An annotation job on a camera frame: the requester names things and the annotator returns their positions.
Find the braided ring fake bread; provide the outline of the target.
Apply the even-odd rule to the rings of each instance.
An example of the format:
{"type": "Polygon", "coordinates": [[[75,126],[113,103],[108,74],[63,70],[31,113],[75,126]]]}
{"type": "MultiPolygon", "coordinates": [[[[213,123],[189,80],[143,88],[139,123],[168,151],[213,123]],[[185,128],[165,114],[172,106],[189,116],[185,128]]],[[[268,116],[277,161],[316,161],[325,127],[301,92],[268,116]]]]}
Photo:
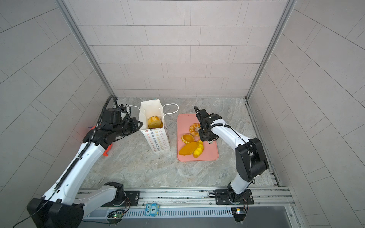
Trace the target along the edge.
{"type": "Polygon", "coordinates": [[[199,130],[201,129],[201,125],[199,123],[193,123],[190,128],[189,132],[194,137],[199,137],[199,130]]]}

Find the white printed paper bag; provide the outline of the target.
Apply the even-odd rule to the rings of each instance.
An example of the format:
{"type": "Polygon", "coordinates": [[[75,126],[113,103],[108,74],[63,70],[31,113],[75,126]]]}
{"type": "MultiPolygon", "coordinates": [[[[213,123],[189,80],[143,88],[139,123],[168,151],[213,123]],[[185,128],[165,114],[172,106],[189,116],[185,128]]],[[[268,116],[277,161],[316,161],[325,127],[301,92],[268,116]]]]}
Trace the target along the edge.
{"type": "Polygon", "coordinates": [[[136,106],[136,108],[139,110],[138,120],[143,123],[140,132],[145,136],[153,152],[170,150],[170,143],[165,122],[165,116],[169,115],[169,113],[165,113],[163,111],[163,108],[168,105],[169,104],[162,105],[159,99],[154,99],[142,102],[140,107],[136,106]],[[158,116],[162,119],[162,128],[148,128],[147,120],[152,116],[158,116]]]}

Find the orange oval fake bread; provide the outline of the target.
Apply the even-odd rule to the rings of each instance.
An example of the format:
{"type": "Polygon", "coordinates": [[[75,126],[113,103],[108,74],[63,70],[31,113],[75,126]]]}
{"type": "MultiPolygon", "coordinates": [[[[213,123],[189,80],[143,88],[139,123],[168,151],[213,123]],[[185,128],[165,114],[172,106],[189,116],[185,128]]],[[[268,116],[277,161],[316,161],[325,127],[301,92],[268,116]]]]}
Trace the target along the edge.
{"type": "Polygon", "coordinates": [[[188,156],[193,154],[193,152],[199,147],[198,142],[190,142],[186,144],[180,151],[179,154],[182,156],[188,156]]]}

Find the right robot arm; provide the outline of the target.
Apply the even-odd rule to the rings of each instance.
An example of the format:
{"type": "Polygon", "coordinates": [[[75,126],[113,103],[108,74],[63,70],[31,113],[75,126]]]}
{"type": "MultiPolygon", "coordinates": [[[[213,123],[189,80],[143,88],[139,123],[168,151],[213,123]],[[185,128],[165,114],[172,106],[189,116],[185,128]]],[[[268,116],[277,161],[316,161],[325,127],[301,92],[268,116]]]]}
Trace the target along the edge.
{"type": "Polygon", "coordinates": [[[194,110],[201,125],[200,139],[213,143],[221,138],[234,150],[237,174],[227,186],[227,195],[232,203],[243,201],[248,187],[254,183],[254,178],[269,168],[261,141],[238,133],[218,114],[208,114],[206,110],[200,110],[196,106],[194,110]]]}

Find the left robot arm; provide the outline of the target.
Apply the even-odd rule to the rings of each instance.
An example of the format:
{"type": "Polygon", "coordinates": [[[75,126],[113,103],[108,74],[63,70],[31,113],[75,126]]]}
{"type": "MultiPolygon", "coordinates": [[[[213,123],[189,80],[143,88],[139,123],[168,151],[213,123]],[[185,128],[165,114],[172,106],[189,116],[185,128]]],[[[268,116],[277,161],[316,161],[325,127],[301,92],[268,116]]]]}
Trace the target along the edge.
{"type": "Polygon", "coordinates": [[[36,227],[76,228],[88,214],[105,204],[130,204],[123,184],[113,181],[84,198],[76,198],[91,168],[112,143],[138,132],[143,126],[130,113],[127,104],[102,111],[101,120],[84,137],[77,155],[60,178],[41,198],[33,198],[28,203],[27,211],[36,227]]]}

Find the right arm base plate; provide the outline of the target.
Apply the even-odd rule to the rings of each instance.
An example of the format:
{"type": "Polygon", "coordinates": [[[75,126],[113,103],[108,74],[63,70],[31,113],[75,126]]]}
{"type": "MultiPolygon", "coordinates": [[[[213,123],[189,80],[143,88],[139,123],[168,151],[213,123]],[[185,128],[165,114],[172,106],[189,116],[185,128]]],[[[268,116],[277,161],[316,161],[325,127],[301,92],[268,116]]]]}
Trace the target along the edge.
{"type": "Polygon", "coordinates": [[[215,190],[214,198],[217,205],[253,205],[254,199],[250,189],[238,196],[240,201],[233,201],[227,189],[215,190]]]}

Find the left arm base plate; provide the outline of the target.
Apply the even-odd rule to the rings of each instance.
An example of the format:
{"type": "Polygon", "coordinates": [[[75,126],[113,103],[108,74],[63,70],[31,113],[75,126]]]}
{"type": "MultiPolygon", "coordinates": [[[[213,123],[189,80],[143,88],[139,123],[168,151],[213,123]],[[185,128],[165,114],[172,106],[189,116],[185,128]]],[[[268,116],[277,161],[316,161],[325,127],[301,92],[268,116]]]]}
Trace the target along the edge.
{"type": "Polygon", "coordinates": [[[122,207],[137,206],[138,202],[139,202],[139,198],[140,198],[140,191],[125,191],[125,198],[124,198],[122,207]]]}

